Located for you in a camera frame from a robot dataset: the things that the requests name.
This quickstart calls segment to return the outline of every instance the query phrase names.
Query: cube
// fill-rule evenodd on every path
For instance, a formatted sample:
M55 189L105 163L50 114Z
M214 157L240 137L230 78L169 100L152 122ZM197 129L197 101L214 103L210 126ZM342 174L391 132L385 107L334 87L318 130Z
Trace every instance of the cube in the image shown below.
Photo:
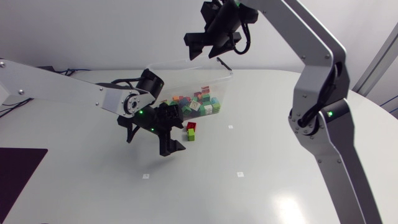
M189 101L188 101L186 98L182 98L178 104L179 104L181 107L183 107L183 106L189 106Z
M204 94L202 95L202 97L203 97L203 102L210 101L210 94Z
M187 130L193 128L193 131L197 130L197 124L195 122L188 122Z
M206 114L206 115L212 114L212 112L213 112L213 107L212 107L211 105L206 105L206 106L204 106L204 107L205 107L205 114Z
M167 105L170 104L170 102L168 100L163 100L163 101L160 102L160 104L162 104L162 103L166 103Z
M220 111L221 105L219 103L213 103L213 113L218 113Z
M199 107L199 112L200 112L200 116L206 115L205 106L200 105L200 107Z
M207 94L210 93L210 87L209 86L204 86L201 88L201 93L202 94Z
M193 130L193 128L188 129L187 136L188 136L188 141L195 140L195 131Z
M183 106L182 107L182 114L184 114L184 116L188 116L190 115L192 112L191 108L189 108L188 106Z
M189 105L189 107L190 107L191 109L195 110L195 111L198 111L198 110L199 110L199 107L200 107L200 103L198 103L198 102L192 100L192 102L191 102L191 104Z
M213 98L210 100L210 102L211 102L211 104L213 104L213 103L219 103L218 100L217 100L217 98L215 98L215 97L213 97Z

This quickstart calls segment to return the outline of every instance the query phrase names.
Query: blue block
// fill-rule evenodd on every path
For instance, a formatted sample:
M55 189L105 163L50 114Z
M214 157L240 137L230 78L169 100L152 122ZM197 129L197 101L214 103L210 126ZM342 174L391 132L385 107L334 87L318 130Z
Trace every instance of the blue block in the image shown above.
M187 106L187 105L189 105L190 103L189 103L189 101L186 99L186 98L183 98L182 100L180 100L180 102L179 102L179 105L181 106L181 107L183 107L183 106Z
M217 98L215 98L215 97L213 97L210 101L211 101L211 104L219 103Z

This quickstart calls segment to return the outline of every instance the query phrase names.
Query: red block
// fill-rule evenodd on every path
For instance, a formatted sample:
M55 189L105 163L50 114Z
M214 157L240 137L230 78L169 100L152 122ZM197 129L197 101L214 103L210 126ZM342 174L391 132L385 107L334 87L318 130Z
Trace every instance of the red block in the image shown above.
M195 122L188 122L187 124L187 131L188 129L193 128L193 131L196 131L197 124Z
M204 86L201 88L201 93L202 94L207 94L210 93L210 87L209 86Z

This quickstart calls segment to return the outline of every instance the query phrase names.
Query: table surface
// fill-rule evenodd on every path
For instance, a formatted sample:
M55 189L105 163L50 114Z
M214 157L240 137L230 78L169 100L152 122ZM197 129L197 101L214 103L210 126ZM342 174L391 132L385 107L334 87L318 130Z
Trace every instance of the table surface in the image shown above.
M109 82L141 72L75 78ZM192 120L194 142L175 128L172 137L187 149L169 157L147 131L126 143L115 114L34 100L0 119L0 147L49 149L5 224L338 223L318 165L287 121L298 77L235 70L220 113ZM352 91L348 101L381 217L398 223L398 121Z

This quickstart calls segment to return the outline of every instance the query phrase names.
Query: plastic container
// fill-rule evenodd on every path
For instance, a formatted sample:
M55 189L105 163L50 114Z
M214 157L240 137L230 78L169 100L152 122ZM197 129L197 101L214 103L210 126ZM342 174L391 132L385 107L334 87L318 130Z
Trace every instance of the plastic container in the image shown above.
M184 120L219 113L233 75L220 58L208 57L155 63L147 68L165 83L154 106L178 104Z

